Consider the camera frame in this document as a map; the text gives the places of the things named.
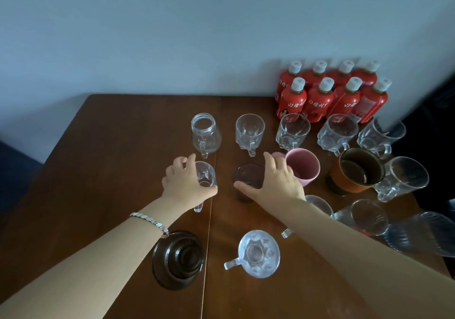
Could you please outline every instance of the person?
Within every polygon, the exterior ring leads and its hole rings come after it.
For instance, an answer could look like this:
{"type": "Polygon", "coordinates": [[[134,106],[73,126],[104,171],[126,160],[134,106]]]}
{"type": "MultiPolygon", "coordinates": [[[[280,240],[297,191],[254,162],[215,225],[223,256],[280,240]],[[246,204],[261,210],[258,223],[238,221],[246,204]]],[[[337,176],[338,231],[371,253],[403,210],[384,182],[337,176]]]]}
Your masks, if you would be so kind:
{"type": "MultiPolygon", "coordinates": [[[[263,187],[236,182],[235,188],[318,251],[379,316],[453,318],[452,279],[331,219],[304,200],[304,189],[284,158],[264,157],[263,187]]],[[[162,179],[162,196],[140,212],[169,227],[214,196],[217,187],[199,185],[195,159],[195,154],[177,157],[162,179]]],[[[6,300],[0,318],[101,319],[161,235],[150,222],[128,218],[6,300]]]]}

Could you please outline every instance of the plastic bottle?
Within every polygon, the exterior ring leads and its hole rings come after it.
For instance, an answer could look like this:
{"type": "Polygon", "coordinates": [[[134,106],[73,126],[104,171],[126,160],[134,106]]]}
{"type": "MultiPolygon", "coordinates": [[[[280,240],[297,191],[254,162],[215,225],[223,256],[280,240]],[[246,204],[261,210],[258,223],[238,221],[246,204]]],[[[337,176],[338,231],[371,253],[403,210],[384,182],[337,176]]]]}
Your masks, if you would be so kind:
{"type": "Polygon", "coordinates": [[[297,77],[290,86],[287,86],[280,98],[278,104],[277,117],[281,119],[288,113],[300,113],[307,99],[307,93],[304,91],[305,80],[297,77]]]}
{"type": "Polygon", "coordinates": [[[338,86],[333,91],[333,102],[325,115],[328,118],[334,114],[348,114],[360,100],[359,88],[362,80],[352,77],[345,86],[338,86]]]}
{"type": "Polygon", "coordinates": [[[351,71],[354,67],[354,62],[351,60],[344,60],[338,69],[327,72],[327,77],[335,81],[334,87],[345,86],[349,79],[352,77],[351,71]]]}
{"type": "Polygon", "coordinates": [[[360,90],[359,103],[349,113],[350,118],[361,124],[369,121],[386,103],[388,95],[385,91],[391,84],[391,80],[380,78],[374,86],[364,86],[360,90]]]}
{"type": "Polygon", "coordinates": [[[319,85],[314,85],[308,91],[308,100],[302,109],[302,115],[310,122],[318,122],[326,114],[333,101],[333,79],[325,77],[319,85]]]}
{"type": "Polygon", "coordinates": [[[325,69],[327,69],[327,62],[317,61],[313,69],[306,70],[302,73],[302,78],[305,80],[305,89],[310,89],[314,85],[319,85],[321,80],[325,77],[325,69]]]}
{"type": "Polygon", "coordinates": [[[299,75],[299,71],[302,68],[302,63],[298,61],[292,61],[289,65],[289,69],[283,71],[278,81],[277,93],[275,94],[275,100],[277,103],[280,101],[281,93],[283,90],[292,84],[292,81],[299,75]]]}
{"type": "Polygon", "coordinates": [[[365,86],[372,86],[378,80],[378,75],[376,75],[376,71],[378,71],[380,65],[381,64],[379,64],[379,62],[377,61],[369,62],[367,65],[365,65],[364,68],[352,70],[351,75],[353,77],[361,78],[362,81],[364,81],[365,86]]]}

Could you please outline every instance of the beverage bottle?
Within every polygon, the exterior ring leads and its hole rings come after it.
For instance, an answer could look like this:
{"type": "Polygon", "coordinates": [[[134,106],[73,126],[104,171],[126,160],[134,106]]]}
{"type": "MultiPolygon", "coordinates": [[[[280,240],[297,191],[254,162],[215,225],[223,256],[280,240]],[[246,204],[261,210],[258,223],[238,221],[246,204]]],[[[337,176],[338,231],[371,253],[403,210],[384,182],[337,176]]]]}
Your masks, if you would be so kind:
{"type": "Polygon", "coordinates": [[[288,113],[300,113],[307,99],[304,91],[305,80],[297,77],[290,86],[287,86],[281,93],[280,102],[277,109],[277,117],[281,119],[288,113]]]}
{"type": "Polygon", "coordinates": [[[386,103],[388,96],[385,91],[391,84],[391,80],[380,78],[373,86],[364,86],[360,90],[359,103],[351,110],[349,117],[360,124],[369,121],[386,103]]]}
{"type": "Polygon", "coordinates": [[[345,86],[349,79],[352,77],[351,71],[354,67],[354,62],[351,60],[344,60],[338,69],[327,72],[327,77],[335,81],[334,87],[345,86]]]}
{"type": "Polygon", "coordinates": [[[348,114],[360,100],[359,88],[362,80],[352,77],[344,86],[338,86],[333,91],[333,102],[325,115],[328,118],[334,114],[348,114]]]}
{"type": "Polygon", "coordinates": [[[302,78],[305,80],[305,89],[312,88],[315,84],[319,85],[321,80],[325,77],[325,69],[327,69],[327,62],[317,61],[313,69],[306,70],[302,73],[302,78]]]}
{"type": "Polygon", "coordinates": [[[277,93],[275,94],[275,100],[277,103],[280,102],[281,93],[283,90],[292,84],[292,81],[299,75],[299,71],[302,68],[302,63],[298,61],[291,62],[289,69],[283,71],[278,81],[277,93]]]}
{"type": "Polygon", "coordinates": [[[353,77],[361,78],[362,81],[364,81],[365,86],[372,86],[378,80],[378,75],[376,75],[376,71],[378,71],[380,65],[381,64],[379,64],[379,62],[377,61],[369,62],[367,65],[365,65],[364,68],[352,70],[351,75],[353,77]]]}
{"type": "Polygon", "coordinates": [[[308,91],[308,100],[302,109],[302,115],[310,122],[318,122],[326,114],[333,101],[333,79],[325,77],[319,85],[314,85],[308,91]]]}

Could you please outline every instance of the pink mug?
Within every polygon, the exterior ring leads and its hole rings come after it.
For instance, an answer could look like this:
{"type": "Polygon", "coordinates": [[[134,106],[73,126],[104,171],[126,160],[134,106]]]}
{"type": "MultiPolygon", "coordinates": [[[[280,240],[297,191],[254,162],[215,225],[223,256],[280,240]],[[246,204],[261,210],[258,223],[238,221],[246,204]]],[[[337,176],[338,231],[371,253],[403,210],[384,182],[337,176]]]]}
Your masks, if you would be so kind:
{"type": "Polygon", "coordinates": [[[300,181],[302,186],[306,186],[316,179],[321,171],[318,158],[310,150],[296,148],[289,150],[286,155],[276,152],[272,156],[274,158],[284,157],[286,164],[291,166],[294,177],[300,181]]]}

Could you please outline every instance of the white bottle cap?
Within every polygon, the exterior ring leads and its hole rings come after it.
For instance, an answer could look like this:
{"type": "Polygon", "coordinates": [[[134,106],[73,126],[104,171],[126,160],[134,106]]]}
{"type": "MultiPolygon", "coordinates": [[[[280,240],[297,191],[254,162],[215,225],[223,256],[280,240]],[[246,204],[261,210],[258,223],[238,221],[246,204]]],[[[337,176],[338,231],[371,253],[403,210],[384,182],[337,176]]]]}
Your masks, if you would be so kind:
{"type": "Polygon", "coordinates": [[[365,65],[365,70],[368,70],[369,72],[376,72],[378,71],[379,67],[381,64],[377,61],[372,61],[369,62],[367,65],[365,65]]]}
{"type": "Polygon", "coordinates": [[[291,84],[291,89],[293,92],[301,92],[303,91],[305,86],[305,80],[301,77],[296,77],[291,84]]]}
{"type": "Polygon", "coordinates": [[[361,80],[361,78],[351,77],[348,83],[346,83],[346,89],[348,89],[350,92],[356,92],[359,90],[362,83],[363,81],[361,80]]]}
{"type": "Polygon", "coordinates": [[[344,60],[340,67],[338,68],[339,72],[342,73],[350,73],[352,71],[352,68],[354,67],[354,62],[350,60],[344,60]]]}
{"type": "Polygon", "coordinates": [[[327,62],[317,61],[314,64],[313,71],[315,73],[324,73],[325,72],[325,68],[327,68],[327,62]]]}
{"type": "Polygon", "coordinates": [[[389,89],[392,81],[387,78],[380,78],[376,84],[373,86],[378,92],[385,92],[389,89]]]}
{"type": "Polygon", "coordinates": [[[319,89],[322,90],[323,92],[330,92],[334,84],[335,81],[333,79],[331,79],[330,77],[324,77],[321,83],[319,84],[319,89]]]}
{"type": "Polygon", "coordinates": [[[291,65],[289,65],[289,71],[290,73],[299,73],[300,69],[302,68],[302,63],[298,61],[292,61],[291,65]]]}

